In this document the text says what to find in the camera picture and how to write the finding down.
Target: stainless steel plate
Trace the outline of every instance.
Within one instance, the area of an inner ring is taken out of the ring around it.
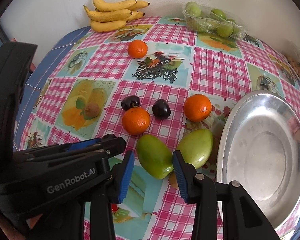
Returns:
[[[295,208],[300,198],[300,122],[276,94],[251,92],[232,109],[221,137],[216,181],[232,180],[243,185],[274,228]]]

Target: banana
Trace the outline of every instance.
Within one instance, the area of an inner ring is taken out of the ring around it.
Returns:
[[[134,18],[137,16],[138,11],[132,11],[132,14],[130,15],[130,17],[128,19],[126,19],[127,22],[130,22],[132,20],[134,20]]]
[[[135,16],[134,20],[140,19],[140,18],[142,18],[142,17],[145,15],[145,13],[143,13],[143,12],[140,12],[140,11],[137,11],[137,12],[138,12],[138,13],[137,13],[137,15]]]
[[[125,1],[117,2],[117,3],[109,3],[109,2],[105,2],[103,0],[93,0],[94,6],[99,11],[103,11],[103,12],[126,9],[126,8],[134,5],[136,2],[137,2],[137,0],[125,0]]]
[[[135,11],[135,10],[147,7],[149,5],[150,5],[149,2],[137,0],[137,2],[134,5],[130,6],[128,9],[131,10],[131,11]]]
[[[100,23],[100,22],[90,20],[90,26],[91,26],[92,30],[94,30],[95,32],[114,31],[114,30],[122,28],[126,24],[127,24],[127,21],[125,21],[125,20],[113,21],[113,22],[108,22],[108,23]]]
[[[132,11],[128,9],[102,13],[102,12],[90,11],[88,7],[85,5],[83,6],[83,8],[86,10],[88,17],[91,20],[102,22],[102,23],[125,20],[132,15]]]

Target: tablecloth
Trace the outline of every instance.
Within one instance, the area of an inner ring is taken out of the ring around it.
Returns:
[[[148,45],[143,59],[132,59],[127,53],[129,42],[135,39]],[[164,59],[170,65],[149,68],[149,62]],[[258,89],[285,98],[300,119],[300,80],[281,53],[254,37],[247,35],[243,41],[234,42],[213,34],[198,34],[176,17],[144,17],[108,33],[85,27],[63,37],[27,81],[17,116],[14,149],[113,133],[126,140],[127,149],[135,150],[138,136],[128,135],[121,126],[121,100],[137,95],[151,116],[145,133],[157,136],[171,151],[193,130],[212,131],[212,154],[200,172],[214,178],[226,119],[242,96]],[[199,123],[189,121],[183,114],[185,99],[196,93],[208,96],[213,105],[211,115]],[[87,104],[96,97],[102,113],[92,120],[80,121],[76,100],[82,98]],[[160,98],[171,108],[171,116],[163,121],[152,114],[152,105]],[[113,158],[110,164],[121,159],[122,156]],[[128,196],[113,209],[117,239],[190,239],[194,211],[195,206],[186,205],[167,178],[151,177],[135,156]],[[294,230],[299,216],[300,200],[277,230],[280,237]],[[85,239],[90,238],[89,217],[87,205]],[[218,239],[223,239],[220,216]]]

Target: black plum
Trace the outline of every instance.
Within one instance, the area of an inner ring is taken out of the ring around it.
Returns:
[[[161,120],[167,119],[171,114],[170,107],[164,99],[159,99],[154,103],[152,106],[152,112],[156,118]]]
[[[122,99],[121,101],[121,108],[124,111],[129,110],[133,107],[139,107],[140,106],[140,98],[137,96],[128,96]]]

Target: white wall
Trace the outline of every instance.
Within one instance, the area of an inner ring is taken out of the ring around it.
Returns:
[[[146,15],[182,16],[182,3],[190,0],[146,0]],[[300,11],[292,0],[194,0],[238,15],[249,34],[282,51],[285,40],[300,47]],[[34,64],[65,34],[87,26],[82,5],[93,9],[92,0],[14,0],[1,18],[9,38],[38,44]]]

